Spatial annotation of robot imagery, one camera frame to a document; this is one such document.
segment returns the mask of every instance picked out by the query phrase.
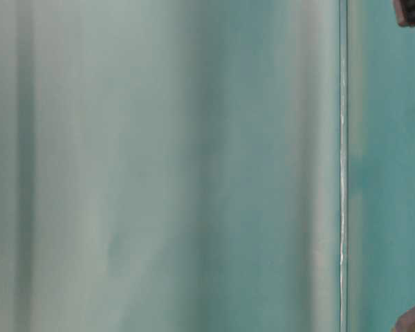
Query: teal wall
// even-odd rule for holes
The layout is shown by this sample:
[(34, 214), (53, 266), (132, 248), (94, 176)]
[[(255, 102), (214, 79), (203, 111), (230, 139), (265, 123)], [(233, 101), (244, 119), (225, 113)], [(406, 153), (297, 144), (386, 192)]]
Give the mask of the teal wall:
[(337, 0), (0, 0), (0, 332), (336, 332)]
[(389, 2), (349, 2), (351, 332), (415, 305), (415, 28)]

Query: teal surface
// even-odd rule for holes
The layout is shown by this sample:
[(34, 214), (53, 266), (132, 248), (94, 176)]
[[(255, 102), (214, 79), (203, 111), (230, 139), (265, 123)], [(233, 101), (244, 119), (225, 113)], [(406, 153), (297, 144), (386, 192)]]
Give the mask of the teal surface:
[(349, 2), (349, 327), (415, 305), (415, 29), (390, 1)]
[(0, 332), (337, 332), (338, 25), (0, 0)]

